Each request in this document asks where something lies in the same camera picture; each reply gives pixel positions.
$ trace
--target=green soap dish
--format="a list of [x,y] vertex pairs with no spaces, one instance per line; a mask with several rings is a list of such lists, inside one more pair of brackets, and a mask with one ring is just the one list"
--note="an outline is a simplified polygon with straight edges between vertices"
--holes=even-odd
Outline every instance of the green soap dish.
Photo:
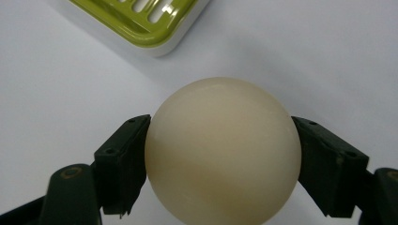
[[209,0],[70,0],[144,52],[160,56],[182,39]]

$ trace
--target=plastic container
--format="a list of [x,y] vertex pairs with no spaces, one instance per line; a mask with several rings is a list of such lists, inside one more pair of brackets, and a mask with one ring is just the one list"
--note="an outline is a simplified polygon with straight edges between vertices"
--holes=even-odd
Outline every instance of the plastic container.
[[209,0],[70,0],[152,56],[169,53]]

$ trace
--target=beige ball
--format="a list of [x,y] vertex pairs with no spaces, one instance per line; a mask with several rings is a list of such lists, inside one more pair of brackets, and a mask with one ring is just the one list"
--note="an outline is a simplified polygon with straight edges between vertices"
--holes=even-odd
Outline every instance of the beige ball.
[[289,198],[300,162],[299,135],[283,106],[231,78],[193,82],[171,95],[145,144],[151,186],[189,225],[264,223]]

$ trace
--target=green plastic rim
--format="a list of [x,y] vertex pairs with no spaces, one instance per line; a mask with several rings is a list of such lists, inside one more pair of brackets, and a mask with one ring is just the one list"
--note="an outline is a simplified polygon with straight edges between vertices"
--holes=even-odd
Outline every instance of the green plastic rim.
[[156,22],[149,17],[161,0],[147,0],[144,8],[133,9],[138,0],[70,0],[121,37],[141,48],[155,48],[174,34],[197,0],[173,0]]

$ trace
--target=round object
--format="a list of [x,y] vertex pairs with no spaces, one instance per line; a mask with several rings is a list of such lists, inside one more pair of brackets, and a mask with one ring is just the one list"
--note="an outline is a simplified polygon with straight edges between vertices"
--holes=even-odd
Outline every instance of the round object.
[[249,82],[210,78],[154,115],[145,165],[161,203],[186,224],[261,224],[289,198],[301,162],[283,106]]

